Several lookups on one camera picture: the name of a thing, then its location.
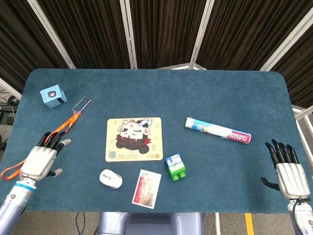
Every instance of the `cartoon mouse pad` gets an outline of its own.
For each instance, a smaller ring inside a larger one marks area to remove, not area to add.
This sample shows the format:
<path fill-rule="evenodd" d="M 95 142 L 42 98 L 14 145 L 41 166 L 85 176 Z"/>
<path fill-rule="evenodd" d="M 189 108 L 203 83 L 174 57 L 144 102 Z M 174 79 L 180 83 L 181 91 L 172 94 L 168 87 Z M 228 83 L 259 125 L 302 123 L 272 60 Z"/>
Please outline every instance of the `cartoon mouse pad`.
<path fill-rule="evenodd" d="M 159 117 L 109 119 L 107 162 L 163 159 L 162 123 Z"/>

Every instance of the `lanyard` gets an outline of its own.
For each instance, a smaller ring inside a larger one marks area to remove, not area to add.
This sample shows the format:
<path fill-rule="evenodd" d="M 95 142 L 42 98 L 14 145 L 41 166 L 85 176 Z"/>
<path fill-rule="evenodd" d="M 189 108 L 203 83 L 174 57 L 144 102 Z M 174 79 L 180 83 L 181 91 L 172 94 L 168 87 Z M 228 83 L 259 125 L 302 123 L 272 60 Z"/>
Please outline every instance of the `lanyard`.
<path fill-rule="evenodd" d="M 72 127 L 72 125 L 77 121 L 78 117 L 81 115 L 82 113 L 77 113 L 77 114 L 74 114 L 73 116 L 71 116 L 66 122 L 64 122 L 59 128 L 57 128 L 54 132 L 52 132 L 45 140 L 45 142 L 47 142 L 47 140 L 51 137 L 52 134 L 56 133 L 56 132 L 60 132 L 61 130 L 63 130 L 67 125 L 68 126 L 68 129 L 65 131 L 66 133 L 70 130 L 70 128 Z M 22 165 L 24 164 L 24 162 L 26 161 L 26 159 L 24 159 L 23 161 L 21 161 L 20 163 L 14 165 L 14 166 L 11 166 L 11 167 L 8 167 L 7 169 L 5 169 L 3 172 L 1 172 L 0 174 L 0 177 L 1 179 L 3 180 L 11 180 L 13 179 L 15 176 L 17 176 L 20 171 L 21 171 L 21 167 Z M 3 175 L 11 170 L 11 169 L 14 169 L 16 167 L 20 167 L 18 168 L 13 174 L 9 175 L 8 177 L 4 177 Z"/>
<path fill-rule="evenodd" d="M 78 117 L 82 114 L 82 112 L 74 114 L 73 116 L 71 116 L 66 122 L 64 122 L 59 128 L 57 128 L 54 132 L 51 132 L 51 134 L 46 138 L 45 143 L 47 142 L 47 140 L 52 136 L 52 134 L 56 133 L 56 132 L 60 132 L 62 131 L 67 125 L 68 129 L 65 131 L 66 133 L 70 130 L 70 128 L 72 127 L 72 125 L 77 121 Z"/>

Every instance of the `yellow floor stripe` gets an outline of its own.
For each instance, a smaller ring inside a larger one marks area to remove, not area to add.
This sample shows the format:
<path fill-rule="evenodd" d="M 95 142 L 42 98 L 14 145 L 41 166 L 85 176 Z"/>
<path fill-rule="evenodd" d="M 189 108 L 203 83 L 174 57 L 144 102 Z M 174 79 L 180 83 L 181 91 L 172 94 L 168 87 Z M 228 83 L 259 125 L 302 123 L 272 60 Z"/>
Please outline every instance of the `yellow floor stripe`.
<path fill-rule="evenodd" d="M 252 225 L 252 215 L 251 213 L 245 213 L 246 216 L 246 231 L 248 235 L 254 235 L 253 225 Z"/>

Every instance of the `robotic hand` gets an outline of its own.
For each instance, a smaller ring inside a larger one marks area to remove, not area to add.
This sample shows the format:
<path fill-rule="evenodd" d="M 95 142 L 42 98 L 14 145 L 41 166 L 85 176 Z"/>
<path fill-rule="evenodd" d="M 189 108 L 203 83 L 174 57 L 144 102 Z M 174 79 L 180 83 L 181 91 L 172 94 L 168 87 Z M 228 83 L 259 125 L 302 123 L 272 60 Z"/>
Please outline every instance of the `robotic hand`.
<path fill-rule="evenodd" d="M 302 165 L 297 154 L 290 145 L 285 146 L 272 139 L 271 144 L 266 143 L 277 172 L 278 184 L 261 178 L 269 188 L 280 191 L 285 198 L 290 200 L 288 211 L 296 235 L 313 235 L 313 211 L 309 204 L 310 189 Z"/>
<path fill-rule="evenodd" d="M 36 182 L 47 176 L 56 177 L 62 169 L 51 171 L 58 153 L 70 140 L 59 142 L 65 132 L 47 132 L 28 154 L 17 181 L 0 207 L 0 235 L 9 235 L 36 189 Z"/>

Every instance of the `table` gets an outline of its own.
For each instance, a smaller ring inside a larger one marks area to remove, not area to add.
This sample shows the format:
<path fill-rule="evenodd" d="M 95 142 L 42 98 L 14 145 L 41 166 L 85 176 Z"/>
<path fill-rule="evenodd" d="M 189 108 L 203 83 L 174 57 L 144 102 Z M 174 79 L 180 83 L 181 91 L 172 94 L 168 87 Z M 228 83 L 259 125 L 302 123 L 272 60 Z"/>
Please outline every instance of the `table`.
<path fill-rule="evenodd" d="M 39 91 L 56 84 L 68 102 L 50 109 Z M 291 144 L 310 175 L 283 77 L 222 70 L 35 70 L 22 94 L 0 170 L 24 159 L 43 133 L 72 115 L 71 108 L 83 96 L 92 101 L 67 134 L 72 143 L 53 165 L 63 173 L 38 183 L 30 210 L 287 212 L 288 201 L 260 180 L 277 182 L 265 147 L 272 138 Z M 251 133 L 251 142 L 187 129 L 189 116 Z M 126 117 L 162 119 L 163 154 L 180 153 L 186 178 L 173 182 L 163 161 L 105 161 L 107 120 Z M 105 168 L 123 177 L 120 189 L 99 182 Z M 162 174 L 154 210 L 131 203 L 140 169 Z M 0 198 L 14 182 L 0 182 Z"/>

